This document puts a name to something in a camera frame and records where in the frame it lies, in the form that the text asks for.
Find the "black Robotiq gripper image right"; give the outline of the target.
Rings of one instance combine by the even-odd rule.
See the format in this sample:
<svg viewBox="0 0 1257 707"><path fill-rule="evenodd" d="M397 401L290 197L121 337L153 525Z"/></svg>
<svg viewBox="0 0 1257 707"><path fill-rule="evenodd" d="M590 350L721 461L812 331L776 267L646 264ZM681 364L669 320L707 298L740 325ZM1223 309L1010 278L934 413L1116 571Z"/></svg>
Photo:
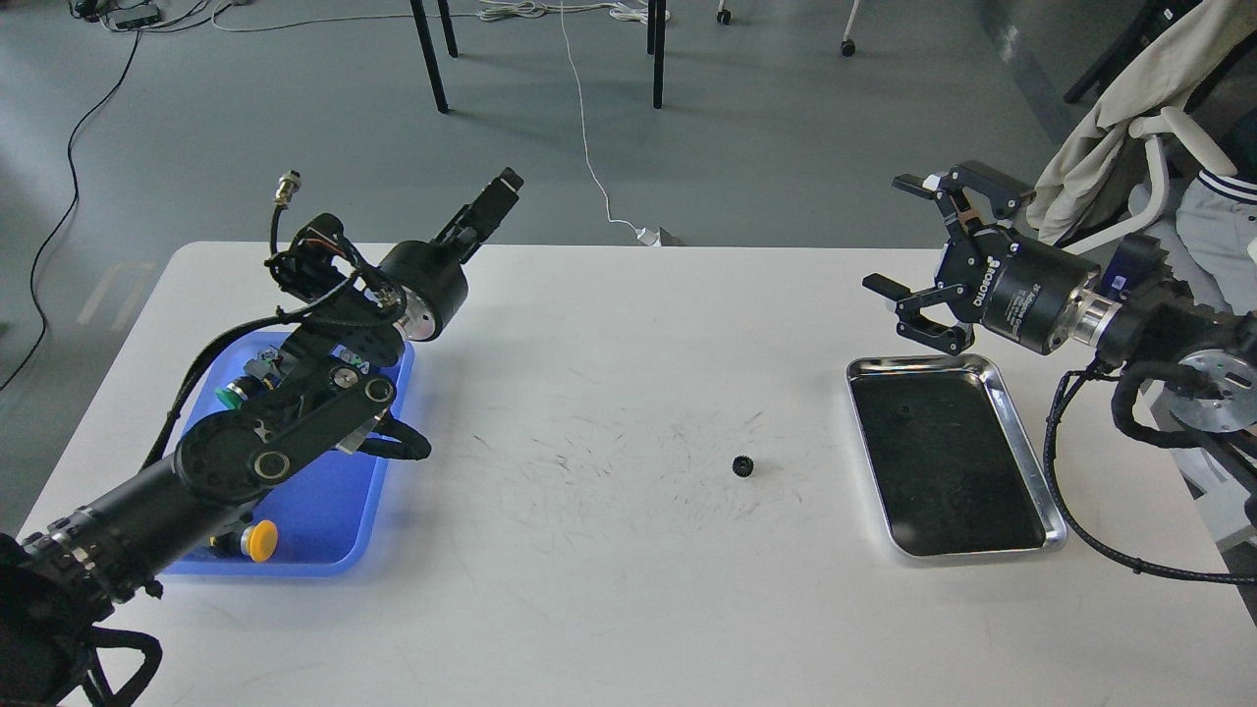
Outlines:
<svg viewBox="0 0 1257 707"><path fill-rule="evenodd" d="M862 278L866 291L892 304L903 338L955 356L970 348L970 325L979 325L1043 356L1063 343L1100 265L1011 230L984 230L1011 226L1035 201L1035 189L979 161L943 174L899 174L892 187L934 203L948 234L936 287L915 292L879 273ZM943 303L960 323L944 326L923 313Z"/></svg>

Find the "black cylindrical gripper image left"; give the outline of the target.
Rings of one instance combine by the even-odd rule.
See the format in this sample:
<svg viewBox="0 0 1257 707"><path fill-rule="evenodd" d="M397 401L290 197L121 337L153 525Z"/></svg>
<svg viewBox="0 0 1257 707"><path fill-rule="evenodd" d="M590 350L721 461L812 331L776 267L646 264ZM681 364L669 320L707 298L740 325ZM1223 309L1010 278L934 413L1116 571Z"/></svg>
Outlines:
<svg viewBox="0 0 1257 707"><path fill-rule="evenodd" d="M515 209L522 184L515 170L504 167L430 243L402 242L381 260L380 270L403 291L406 304L396 326L406 338L432 341L458 316L468 297L463 264Z"/></svg>

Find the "black robot arm image left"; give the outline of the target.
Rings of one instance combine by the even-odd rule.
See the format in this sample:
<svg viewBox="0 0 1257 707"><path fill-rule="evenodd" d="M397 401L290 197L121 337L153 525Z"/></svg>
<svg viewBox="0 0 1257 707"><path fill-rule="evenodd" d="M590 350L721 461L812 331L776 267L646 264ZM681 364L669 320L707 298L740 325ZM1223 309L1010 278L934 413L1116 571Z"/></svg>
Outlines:
<svg viewBox="0 0 1257 707"><path fill-rule="evenodd" d="M158 574L229 533L246 547L274 489L333 449L426 460L430 442L393 416L385 370L437 338L468 297L465 265L519 200L504 169L431 242L372 263L324 213L279 245L300 175L279 180L265 268L300 308L277 309L207 342L186 371L140 470L19 541L3 537L3 703L57 704L79 689L131 706L163 657L145 632L104 626Z"/></svg>

